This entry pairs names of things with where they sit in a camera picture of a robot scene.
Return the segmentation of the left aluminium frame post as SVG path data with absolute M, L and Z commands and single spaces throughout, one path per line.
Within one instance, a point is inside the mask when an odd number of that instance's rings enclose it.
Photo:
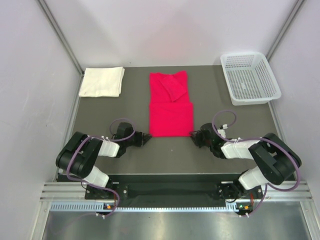
M 66 51 L 68 57 L 70 58 L 73 66 L 76 68 L 77 72 L 82 76 L 84 74 L 84 70 L 81 67 L 81 64 L 79 63 L 78 59 L 76 58 L 76 55 L 74 51 L 72 50 L 67 38 L 65 37 L 65 34 L 63 33 L 61 27 L 59 26 L 58 21 L 56 20 L 55 16 L 53 15 L 49 5 L 45 0 L 36 0 L 35 1 L 38 6 L 40 7 L 41 11 L 43 12 L 45 18 L 49 22 L 50 26 L 52 27 L 55 35 L 57 36 L 59 42 L 61 43 L 62 47 Z

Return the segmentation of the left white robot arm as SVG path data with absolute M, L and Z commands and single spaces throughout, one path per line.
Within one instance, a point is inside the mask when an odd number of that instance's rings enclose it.
M 141 148 L 152 135 L 137 131 L 131 122 L 120 119 L 111 138 L 75 132 L 57 155 L 55 165 L 67 173 L 72 181 L 96 186 L 102 198 L 109 198 L 114 191 L 110 177 L 95 166 L 98 157 L 120 158 L 129 147 Z

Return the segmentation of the folded cream white t shirt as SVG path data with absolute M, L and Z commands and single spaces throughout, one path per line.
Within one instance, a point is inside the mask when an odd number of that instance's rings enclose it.
M 78 93 L 81 98 L 117 98 L 122 91 L 125 68 L 86 68 Z

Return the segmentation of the white perforated plastic basket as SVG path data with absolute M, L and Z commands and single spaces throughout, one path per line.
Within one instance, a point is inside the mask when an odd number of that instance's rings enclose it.
M 220 57 L 220 63 L 234 106 L 266 104 L 282 96 L 264 54 L 260 52 L 227 53 Z

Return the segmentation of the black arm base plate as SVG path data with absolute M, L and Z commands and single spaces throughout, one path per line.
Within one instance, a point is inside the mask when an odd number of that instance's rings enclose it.
M 262 188 L 245 190 L 239 174 L 114 174 L 104 185 L 116 191 L 122 202 L 142 196 L 209 197 L 212 200 L 262 198 Z

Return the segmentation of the pink red t shirt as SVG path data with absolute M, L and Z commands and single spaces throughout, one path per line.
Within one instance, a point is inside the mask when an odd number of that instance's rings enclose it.
M 194 131 L 186 71 L 149 75 L 149 133 L 153 137 L 188 137 Z

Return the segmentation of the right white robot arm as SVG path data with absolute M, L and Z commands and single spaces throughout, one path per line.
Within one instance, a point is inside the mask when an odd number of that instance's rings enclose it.
M 277 191 L 295 190 L 301 181 L 298 176 L 295 185 L 279 188 L 302 165 L 301 159 L 278 136 L 268 133 L 262 138 L 244 140 L 226 138 L 225 124 L 220 128 L 206 123 L 197 131 L 190 132 L 193 143 L 207 147 L 219 159 L 248 159 L 256 167 L 246 170 L 233 181 L 233 192 L 239 198 L 245 198 L 255 187 L 269 185 Z

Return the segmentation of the aluminium frame post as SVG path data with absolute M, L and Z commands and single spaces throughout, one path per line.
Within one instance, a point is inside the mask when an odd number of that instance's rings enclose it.
M 270 61 L 272 57 L 274 56 L 276 50 L 280 46 L 281 42 L 284 40 L 289 28 L 295 21 L 297 15 L 302 10 L 304 4 L 306 3 L 306 0 L 295 0 L 292 8 L 290 9 L 287 17 L 285 18 L 285 21 L 281 25 L 278 33 L 276 34 L 272 44 L 270 45 L 267 54 L 266 59 Z
M 76 55 L 74 51 L 72 50 L 67 38 L 65 37 L 65 34 L 63 33 L 61 27 L 59 26 L 58 21 L 56 20 L 55 16 L 53 15 L 49 5 L 45 0 L 36 0 L 35 1 L 38 6 L 40 7 L 41 11 L 43 12 L 45 18 L 49 22 L 50 26 L 52 27 L 55 35 L 57 36 L 59 42 L 61 43 L 62 47 L 66 51 L 68 57 L 70 58 L 73 66 L 76 68 L 77 72 L 82 76 L 84 74 L 84 70 L 81 67 L 81 64 L 79 63 L 78 59 L 76 58 Z

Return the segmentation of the right aluminium frame post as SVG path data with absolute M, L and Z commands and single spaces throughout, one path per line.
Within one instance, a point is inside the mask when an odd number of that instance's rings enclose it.
M 280 46 L 281 42 L 284 40 L 289 28 L 295 21 L 297 15 L 302 10 L 304 4 L 306 3 L 306 0 L 295 0 L 292 8 L 290 9 L 287 17 L 285 18 L 285 21 L 281 25 L 278 33 L 276 34 L 272 44 L 270 45 L 267 54 L 266 59 L 270 61 L 272 57 L 274 56 L 276 50 Z

